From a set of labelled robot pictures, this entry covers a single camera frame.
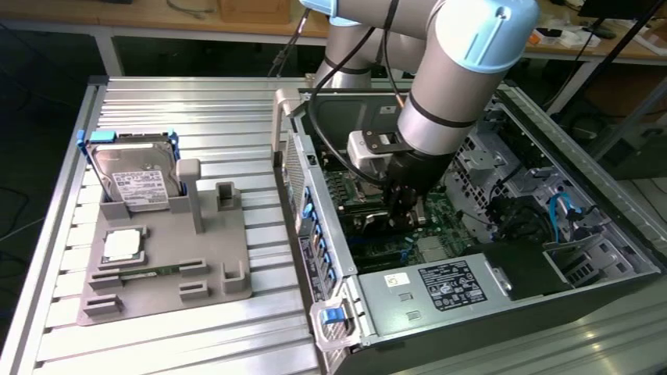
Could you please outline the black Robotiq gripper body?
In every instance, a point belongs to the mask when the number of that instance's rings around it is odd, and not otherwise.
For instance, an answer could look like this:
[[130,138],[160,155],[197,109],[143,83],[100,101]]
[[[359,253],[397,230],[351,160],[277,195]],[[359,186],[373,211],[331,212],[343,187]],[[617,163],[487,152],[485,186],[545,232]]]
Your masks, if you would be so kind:
[[387,169],[387,185],[413,189],[426,195],[439,183],[455,157],[454,153],[429,155],[418,151],[394,153]]

